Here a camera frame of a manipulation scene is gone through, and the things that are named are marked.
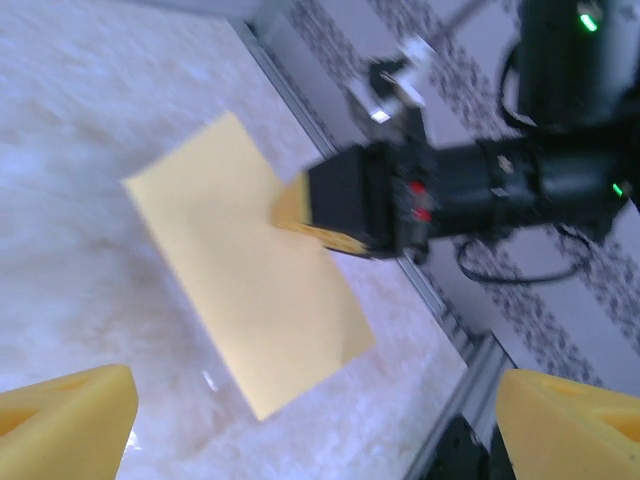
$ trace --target metal frame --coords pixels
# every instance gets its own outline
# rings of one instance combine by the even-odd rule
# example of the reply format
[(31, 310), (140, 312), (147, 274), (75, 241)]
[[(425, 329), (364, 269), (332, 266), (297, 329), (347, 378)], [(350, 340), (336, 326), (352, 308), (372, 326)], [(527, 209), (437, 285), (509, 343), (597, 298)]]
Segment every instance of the metal frame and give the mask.
[[(278, 72), (269, 54), (255, 36), (254, 29), (242, 21), (230, 20), (230, 22), (319, 152), (323, 156), (329, 156), (335, 152), (331, 142), (322, 133), (322, 130), (313, 121), (303, 103), (288, 86), (284, 76)], [(491, 435), (496, 423), (494, 405), (500, 378), (505, 370), (516, 368), (516, 365), (492, 333), (480, 337), (468, 335), (426, 280), (420, 269), (408, 257), (400, 258), (398, 264), (468, 365), (467, 371), (450, 398), (448, 405), (429, 432), (411, 468), (404, 477), (404, 480), (420, 480), (423, 478), (424, 472), (433, 463), (435, 447), (442, 433), (456, 415), (462, 414), (473, 428), (478, 439), (486, 446), (490, 445)]]

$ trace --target gray patterned cloth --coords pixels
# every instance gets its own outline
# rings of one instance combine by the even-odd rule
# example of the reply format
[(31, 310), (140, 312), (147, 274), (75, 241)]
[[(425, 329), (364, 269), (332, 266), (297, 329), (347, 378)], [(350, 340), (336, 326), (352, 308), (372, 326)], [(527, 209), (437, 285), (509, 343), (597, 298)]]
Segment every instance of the gray patterned cloth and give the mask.
[[(496, 109), (498, 70), (517, 39), (519, 0), (493, 0), (438, 42), (441, 61), (422, 86), (437, 146), (514, 132)], [(269, 51), (336, 145), (363, 141), (344, 100), (344, 82), (366, 59), (391, 53), (418, 33), (439, 36), (461, 0), (298, 0), (278, 22)], [(582, 275), (539, 287), (482, 286), (454, 261), (455, 242), (434, 242), (425, 274), (469, 331), (491, 329), (518, 366), (640, 395), (640, 218), (620, 216)], [(579, 246), (548, 228), (519, 232), (470, 261), (501, 275), (557, 271)]]

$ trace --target white marble surface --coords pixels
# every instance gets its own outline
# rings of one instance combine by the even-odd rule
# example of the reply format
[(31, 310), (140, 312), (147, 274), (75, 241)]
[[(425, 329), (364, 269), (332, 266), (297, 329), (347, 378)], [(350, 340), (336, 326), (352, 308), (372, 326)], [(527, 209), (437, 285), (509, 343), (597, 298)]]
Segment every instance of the white marble surface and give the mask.
[(131, 366), (120, 480), (400, 478), (464, 365), (396, 264), (335, 256), (378, 344), (258, 423), (120, 187), (226, 109), (283, 179), (317, 155), (229, 25), (0, 7), (0, 390)]

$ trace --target green led light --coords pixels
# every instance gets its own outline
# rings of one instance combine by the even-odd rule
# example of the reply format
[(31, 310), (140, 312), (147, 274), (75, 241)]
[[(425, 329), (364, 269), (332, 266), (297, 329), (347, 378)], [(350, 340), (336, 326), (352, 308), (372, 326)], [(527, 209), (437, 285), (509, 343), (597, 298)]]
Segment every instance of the green led light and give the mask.
[(598, 29), (598, 25), (596, 25), (596, 22), (594, 22), (593, 19), (586, 13), (580, 15), (580, 21), (585, 27), (587, 27), (587, 30), (589, 30), (590, 32), (595, 32)]

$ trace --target patterned fabric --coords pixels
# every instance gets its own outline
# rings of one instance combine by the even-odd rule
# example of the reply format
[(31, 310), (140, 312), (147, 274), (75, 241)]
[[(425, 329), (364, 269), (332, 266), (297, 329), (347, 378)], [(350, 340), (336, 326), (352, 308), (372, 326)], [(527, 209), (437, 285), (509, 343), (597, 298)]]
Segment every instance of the patterned fabric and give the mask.
[[(457, 2), (351, 0), (347, 7), (339, 0), (299, 0), (287, 14), (288, 25), (273, 54), (286, 59), (290, 42), (304, 43), (308, 53), (298, 53), (295, 64), (289, 59), (288, 74), (317, 112), (328, 112), (327, 105), (338, 108), (344, 102), (344, 82), (376, 53), (369, 43), (384, 45), (388, 52), (401, 38), (417, 33), (436, 41), (441, 57), (425, 86), (429, 114), (440, 133), (446, 137), (460, 132), (456, 138), (467, 141), (513, 135), (497, 113), (495, 65), (517, 34), (522, 0), (487, 2), (475, 13), (477, 19), (443, 35), (447, 19), (456, 13), (451, 3)], [(483, 49), (490, 36), (503, 40), (504, 48)], [(310, 65), (326, 72), (326, 79), (305, 75)], [(324, 128), (344, 142), (344, 132), (353, 125), (347, 115), (326, 121)], [(624, 221), (638, 218), (627, 215)], [(596, 249), (587, 272), (557, 286), (470, 284), (450, 258), (457, 239), (436, 246), (434, 251), (442, 255), (425, 274), (464, 325), (471, 330), (491, 328), (520, 366), (640, 394), (640, 376), (631, 373), (640, 368), (640, 257), (634, 257), (640, 251), (630, 250), (633, 240), (621, 237), (618, 230)], [(516, 275), (538, 264), (557, 270), (558, 263), (575, 259), (579, 249), (553, 229), (540, 229), (520, 234), (495, 251), (472, 248), (469, 262), (485, 273)]]

